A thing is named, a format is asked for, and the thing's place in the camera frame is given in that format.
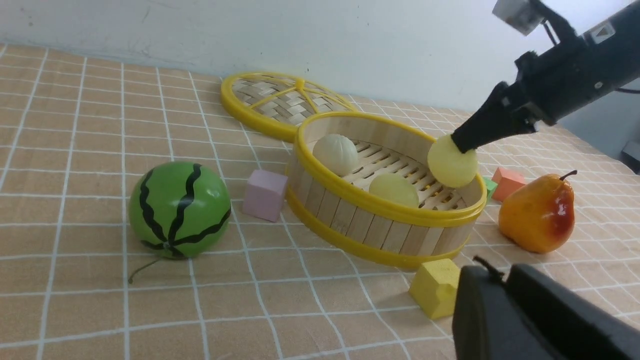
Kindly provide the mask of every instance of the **bamboo steamer lid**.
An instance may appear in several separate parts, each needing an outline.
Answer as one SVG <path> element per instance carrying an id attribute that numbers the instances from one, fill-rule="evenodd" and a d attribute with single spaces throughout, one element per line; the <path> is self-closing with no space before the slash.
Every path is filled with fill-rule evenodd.
<path id="1" fill-rule="evenodd" d="M 225 110 L 265 135 L 293 143 L 308 117 L 333 111 L 357 111 L 339 94 L 311 81 L 274 72 L 230 76 L 221 87 Z"/>

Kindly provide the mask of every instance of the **yellow bun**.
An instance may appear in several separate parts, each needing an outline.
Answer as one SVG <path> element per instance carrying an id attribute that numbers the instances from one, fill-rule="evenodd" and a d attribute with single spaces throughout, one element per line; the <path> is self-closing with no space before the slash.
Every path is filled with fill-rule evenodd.
<path id="1" fill-rule="evenodd" d="M 380 174 L 369 185 L 369 193 L 410 208 L 418 208 L 418 191 L 404 176 L 394 173 Z"/>
<path id="2" fill-rule="evenodd" d="M 431 146 L 427 164 L 436 180 L 450 188 L 471 183 L 478 171 L 476 150 L 461 153 L 451 135 L 439 138 Z"/>

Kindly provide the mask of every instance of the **watermelon stem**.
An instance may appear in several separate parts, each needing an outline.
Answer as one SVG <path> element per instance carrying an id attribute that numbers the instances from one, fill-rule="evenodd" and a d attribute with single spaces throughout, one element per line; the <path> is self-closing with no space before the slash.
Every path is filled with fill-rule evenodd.
<path id="1" fill-rule="evenodd" d="M 129 284 L 133 284 L 133 277 L 136 276 L 137 273 L 139 273 L 142 270 L 150 267 L 151 265 L 157 263 L 160 260 L 162 260 L 162 258 L 155 259 L 155 260 L 151 261 L 149 264 L 146 264 L 145 266 L 139 267 L 136 271 L 133 272 L 133 274 L 131 274 L 131 276 L 129 276 Z"/>

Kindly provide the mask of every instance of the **bamboo steamer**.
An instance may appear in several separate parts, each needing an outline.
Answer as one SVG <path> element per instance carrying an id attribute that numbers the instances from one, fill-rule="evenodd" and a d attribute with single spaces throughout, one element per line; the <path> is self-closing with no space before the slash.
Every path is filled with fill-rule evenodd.
<path id="1" fill-rule="evenodd" d="M 327 134 L 349 138 L 358 167 L 339 177 L 312 155 Z M 355 112 L 322 113 L 298 128 L 287 165 L 287 201 L 320 237 L 358 257 L 401 268 L 454 257 L 466 244 L 486 205 L 479 174 L 462 188 L 448 188 L 431 175 L 427 153 L 435 139 L 404 124 Z M 376 175 L 395 172 L 418 190 L 420 208 L 368 192 Z"/>

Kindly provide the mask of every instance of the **white wall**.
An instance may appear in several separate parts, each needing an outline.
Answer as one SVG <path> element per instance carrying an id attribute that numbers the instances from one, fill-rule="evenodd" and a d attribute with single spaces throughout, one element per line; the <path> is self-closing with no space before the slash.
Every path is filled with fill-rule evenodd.
<path id="1" fill-rule="evenodd" d="M 274 70 L 374 98 L 476 109 L 550 42 L 496 0 L 2 0 L 0 41 L 226 76 Z M 579 33 L 631 0 L 546 0 Z"/>
<path id="2" fill-rule="evenodd" d="M 640 89 L 640 79 L 625 87 Z M 613 92 L 569 114 L 560 124 L 607 156 L 621 160 L 629 140 L 640 140 L 640 95 Z"/>

